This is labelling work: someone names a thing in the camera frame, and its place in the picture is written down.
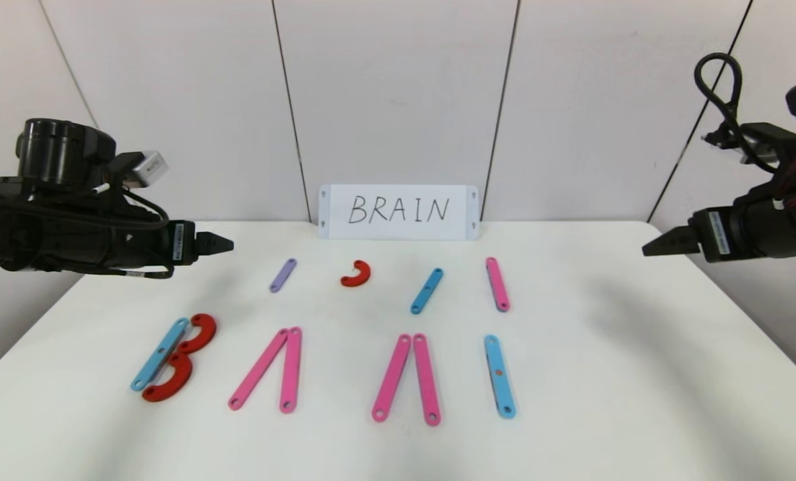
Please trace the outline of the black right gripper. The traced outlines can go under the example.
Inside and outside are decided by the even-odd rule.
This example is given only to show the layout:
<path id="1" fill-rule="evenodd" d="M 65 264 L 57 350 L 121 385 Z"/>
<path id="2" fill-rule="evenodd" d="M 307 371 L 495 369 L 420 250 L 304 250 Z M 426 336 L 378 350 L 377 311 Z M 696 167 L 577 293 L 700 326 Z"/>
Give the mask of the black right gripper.
<path id="1" fill-rule="evenodd" d="M 731 205 L 696 211 L 689 224 L 646 243 L 642 254 L 697 255 L 700 241 L 710 263 L 796 257 L 796 205 L 777 209 L 770 197 L 738 198 Z"/>

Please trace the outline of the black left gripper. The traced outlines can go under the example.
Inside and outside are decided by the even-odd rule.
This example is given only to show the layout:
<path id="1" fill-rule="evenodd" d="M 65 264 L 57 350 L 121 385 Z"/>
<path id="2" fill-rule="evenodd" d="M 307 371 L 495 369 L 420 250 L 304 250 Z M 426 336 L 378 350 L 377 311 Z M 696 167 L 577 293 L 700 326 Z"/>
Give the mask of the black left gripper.
<path id="1" fill-rule="evenodd" d="M 197 256 L 220 255 L 235 250 L 235 243 L 214 232 L 196 233 L 191 221 L 169 221 L 162 228 L 112 230 L 111 268 L 131 270 L 143 267 L 191 265 Z"/>

